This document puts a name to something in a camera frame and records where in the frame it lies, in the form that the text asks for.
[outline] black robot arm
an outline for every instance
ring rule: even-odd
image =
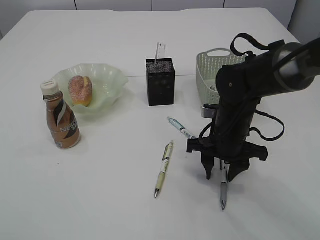
[[[238,52],[234,46],[237,38],[244,38],[253,46],[267,51],[256,56],[251,51]],[[264,46],[252,36],[240,33],[231,44],[237,56],[247,54],[245,62],[225,65],[216,76],[216,87],[220,95],[219,105],[212,105],[216,115],[200,134],[199,139],[188,139],[187,152],[201,152],[201,162],[210,179],[214,157],[230,164],[228,180],[250,167],[250,158],[265,161],[267,148],[246,142],[255,113],[272,118],[283,125],[282,133],[267,141],[279,139],[284,133],[284,124],[275,117],[256,110],[261,99],[266,96],[301,91],[320,75],[320,38],[306,45],[283,40]],[[210,129],[209,137],[204,133]]]

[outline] basket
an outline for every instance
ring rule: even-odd
[[[227,56],[209,56],[216,51],[228,52]],[[220,95],[216,88],[216,76],[223,65],[234,65],[245,61],[246,55],[236,56],[229,49],[216,48],[202,52],[196,57],[196,85],[204,104],[219,104]]]

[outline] white table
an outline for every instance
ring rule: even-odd
[[[161,16],[171,25],[157,33],[152,25]],[[176,34],[162,35],[164,29]],[[318,239],[319,79],[305,91],[262,100],[258,109],[279,117],[286,133],[277,142],[264,142],[255,133],[248,138],[267,146],[269,157],[251,160],[249,171],[229,185],[224,212],[220,172],[214,169],[206,180],[200,153],[186,153],[187,140],[166,120],[172,116],[195,134],[210,121],[201,118],[195,76],[177,76],[175,104],[155,107],[148,107],[146,77],[130,77],[108,114],[95,120],[76,116],[82,139],[74,148],[56,148],[47,128],[40,83],[59,70],[97,62],[144,75],[145,59],[153,57],[163,36],[177,73],[190,75],[197,53],[227,47],[239,32],[265,44],[294,40],[262,9],[29,13],[0,41],[0,239]],[[252,125],[268,137],[281,130],[260,116]],[[154,199],[171,139],[172,161]]]

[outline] wavy bowl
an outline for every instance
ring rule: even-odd
[[[92,81],[92,101],[88,106],[72,103],[68,84],[74,76],[87,76]],[[128,83],[121,70],[107,64],[79,64],[60,71],[52,79],[58,82],[65,102],[77,113],[97,113],[111,106]]]

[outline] wall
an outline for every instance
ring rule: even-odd
[[[151,11],[151,0],[76,0],[78,10]]]
[[[153,11],[223,8],[224,0],[152,0]]]
[[[288,28],[297,0],[225,0],[225,8],[264,8]]]
[[[0,0],[0,30],[6,35],[34,10],[75,10],[74,0]]]
[[[302,44],[320,37],[320,0],[298,0],[289,31]]]

